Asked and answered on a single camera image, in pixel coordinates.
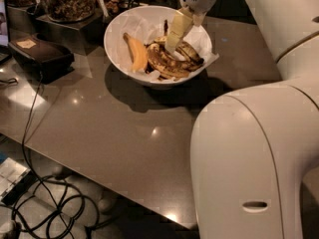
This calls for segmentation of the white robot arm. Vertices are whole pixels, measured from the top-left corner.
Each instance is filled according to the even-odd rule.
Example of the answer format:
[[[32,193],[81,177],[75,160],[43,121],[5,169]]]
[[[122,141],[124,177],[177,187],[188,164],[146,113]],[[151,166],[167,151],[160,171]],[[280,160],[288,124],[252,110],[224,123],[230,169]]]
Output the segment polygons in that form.
[[[303,239],[300,188],[319,157],[319,0],[245,0],[277,83],[209,103],[191,134],[200,239]]]

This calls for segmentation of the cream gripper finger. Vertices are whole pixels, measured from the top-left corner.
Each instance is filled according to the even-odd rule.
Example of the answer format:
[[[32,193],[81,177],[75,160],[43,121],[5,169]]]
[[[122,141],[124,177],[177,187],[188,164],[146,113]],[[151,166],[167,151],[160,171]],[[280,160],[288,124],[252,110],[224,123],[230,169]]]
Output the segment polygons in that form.
[[[196,27],[199,27],[202,24],[204,17],[205,17],[204,14],[200,14],[200,15],[193,14],[192,15],[193,25]]]
[[[171,54],[193,26],[192,14],[188,11],[176,11],[164,44]]]

